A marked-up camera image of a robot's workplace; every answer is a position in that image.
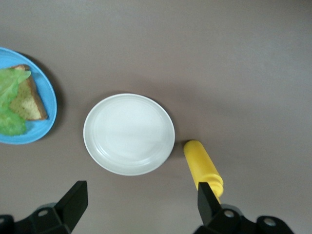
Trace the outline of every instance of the bread slice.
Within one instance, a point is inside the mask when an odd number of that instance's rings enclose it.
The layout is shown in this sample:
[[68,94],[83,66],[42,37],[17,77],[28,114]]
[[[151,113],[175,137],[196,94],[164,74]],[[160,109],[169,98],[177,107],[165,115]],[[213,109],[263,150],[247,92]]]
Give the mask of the bread slice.
[[[20,64],[11,68],[28,71],[28,65]],[[25,120],[44,120],[48,118],[42,100],[37,93],[37,87],[32,76],[19,84],[18,95],[11,102],[13,112]]]

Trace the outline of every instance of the yellow mustard bottle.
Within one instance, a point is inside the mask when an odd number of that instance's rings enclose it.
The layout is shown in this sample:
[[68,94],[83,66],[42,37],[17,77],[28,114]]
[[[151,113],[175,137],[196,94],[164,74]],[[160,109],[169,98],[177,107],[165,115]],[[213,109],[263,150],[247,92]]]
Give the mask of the yellow mustard bottle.
[[197,190],[199,182],[207,182],[219,200],[223,193],[223,180],[202,143],[198,140],[188,141],[184,145],[184,154]]

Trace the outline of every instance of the plate rim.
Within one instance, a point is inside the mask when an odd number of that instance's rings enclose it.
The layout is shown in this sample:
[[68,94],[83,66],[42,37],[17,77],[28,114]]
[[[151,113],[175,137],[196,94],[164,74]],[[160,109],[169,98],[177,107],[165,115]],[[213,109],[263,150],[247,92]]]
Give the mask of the plate rim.
[[51,118],[51,120],[50,120],[51,123],[46,127],[46,130],[44,132],[42,132],[40,135],[37,135],[34,138],[25,139],[25,140],[19,140],[19,141],[16,141],[16,140],[14,141],[14,138],[12,138],[12,140],[0,139],[0,143],[11,144],[11,145],[23,145],[23,144],[29,144],[29,143],[35,142],[35,141],[43,138],[51,130],[51,128],[53,127],[53,125],[55,123],[55,120],[56,120],[56,117],[57,117],[57,112],[58,112],[58,104],[57,104],[57,99],[56,99],[54,88],[53,88],[50,80],[46,76],[46,74],[34,62],[32,62],[29,58],[27,58],[26,56],[20,54],[17,51],[14,51],[12,49],[8,49],[8,48],[5,48],[5,47],[0,47],[0,51],[6,51],[6,52],[9,52],[11,54],[14,54],[14,55],[22,58],[23,60],[25,60],[27,63],[29,63],[28,65],[30,65],[31,67],[34,67],[35,70],[37,70],[40,73],[40,75],[43,76],[43,78],[45,79],[48,87],[51,90],[51,93],[52,93],[51,96],[53,97],[53,105],[55,106],[55,111],[53,111],[53,113],[52,113],[53,115],[52,116],[49,115],[49,117]]
[[[87,126],[87,123],[88,123],[88,120],[90,118],[90,116],[92,116],[92,112],[95,111],[102,103],[110,100],[110,99],[113,99],[113,98],[118,98],[118,97],[121,97],[121,96],[132,96],[132,97],[139,97],[139,98],[142,98],[144,100],[147,100],[148,102],[152,103],[153,105],[156,105],[157,107],[160,108],[160,110],[165,114],[165,116],[168,118],[169,122],[170,122],[170,131],[172,131],[172,136],[173,136],[173,139],[172,139],[172,143],[170,144],[170,152],[168,154],[168,156],[164,157],[164,160],[162,160],[162,162],[157,165],[156,167],[153,167],[152,169],[149,169],[149,170],[145,170],[144,172],[139,172],[139,173],[121,173],[121,172],[117,172],[115,170],[112,170],[108,167],[105,167],[104,165],[102,165],[98,160],[95,159],[95,157],[93,156],[93,154],[91,153],[89,147],[88,147],[88,142],[86,140],[86,126]],[[84,141],[84,144],[85,144],[85,147],[89,153],[89,155],[91,156],[91,158],[99,165],[101,166],[102,168],[104,168],[105,170],[111,172],[111,173],[115,173],[117,175],[122,175],[122,176],[140,176],[140,175],[143,175],[143,174],[147,174],[151,171],[154,171],[156,170],[158,167],[160,167],[167,159],[168,157],[170,156],[173,148],[174,148],[174,145],[175,145],[175,141],[176,141],[176,132],[175,132],[175,127],[174,127],[174,124],[173,124],[173,121],[172,119],[170,118],[168,112],[159,104],[157,103],[156,101],[152,100],[151,98],[147,97],[147,96],[143,96],[143,95],[139,95],[139,94],[133,94],[133,93],[120,93],[120,94],[115,94],[115,95],[111,95],[111,96],[108,96],[104,99],[102,99],[101,101],[99,101],[97,104],[95,104],[91,110],[89,111],[86,119],[85,119],[85,122],[84,122],[84,125],[83,125],[83,141]]]

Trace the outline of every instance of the lettuce leaf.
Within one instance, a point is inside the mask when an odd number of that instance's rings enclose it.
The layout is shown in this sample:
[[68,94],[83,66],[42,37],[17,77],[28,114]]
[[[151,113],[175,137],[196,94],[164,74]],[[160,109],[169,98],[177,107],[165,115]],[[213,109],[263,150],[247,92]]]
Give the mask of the lettuce leaf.
[[17,96],[19,84],[30,76],[30,71],[0,69],[0,134],[14,136],[26,131],[25,120],[10,109]]

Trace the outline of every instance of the blue plate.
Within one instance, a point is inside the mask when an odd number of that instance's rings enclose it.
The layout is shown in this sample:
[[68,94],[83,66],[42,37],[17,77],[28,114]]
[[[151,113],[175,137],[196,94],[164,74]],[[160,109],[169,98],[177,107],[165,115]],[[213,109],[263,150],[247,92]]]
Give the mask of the blue plate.
[[42,70],[23,55],[0,47],[0,69],[18,64],[27,64],[30,67],[32,77],[37,85],[37,92],[42,99],[48,118],[46,120],[26,121],[27,131],[23,135],[5,136],[0,134],[0,142],[7,144],[27,144],[42,138],[52,128],[57,116],[57,99],[51,83]]

